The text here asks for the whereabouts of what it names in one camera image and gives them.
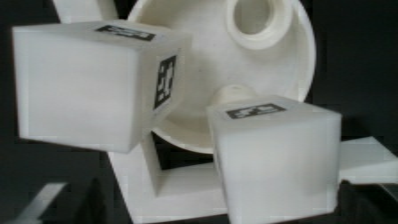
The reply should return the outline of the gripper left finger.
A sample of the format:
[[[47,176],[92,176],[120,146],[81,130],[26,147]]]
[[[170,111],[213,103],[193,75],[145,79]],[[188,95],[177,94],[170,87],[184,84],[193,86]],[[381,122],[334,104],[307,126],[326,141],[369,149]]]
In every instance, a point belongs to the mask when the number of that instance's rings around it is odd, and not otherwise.
[[[49,182],[10,224],[106,224],[99,180],[83,184]]]

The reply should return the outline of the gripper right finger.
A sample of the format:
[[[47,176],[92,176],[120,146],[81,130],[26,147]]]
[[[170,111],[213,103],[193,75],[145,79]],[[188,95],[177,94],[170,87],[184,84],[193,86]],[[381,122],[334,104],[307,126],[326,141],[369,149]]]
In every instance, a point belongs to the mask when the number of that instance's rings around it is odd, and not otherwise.
[[[339,224],[398,224],[398,199],[380,184],[341,182],[335,214]]]

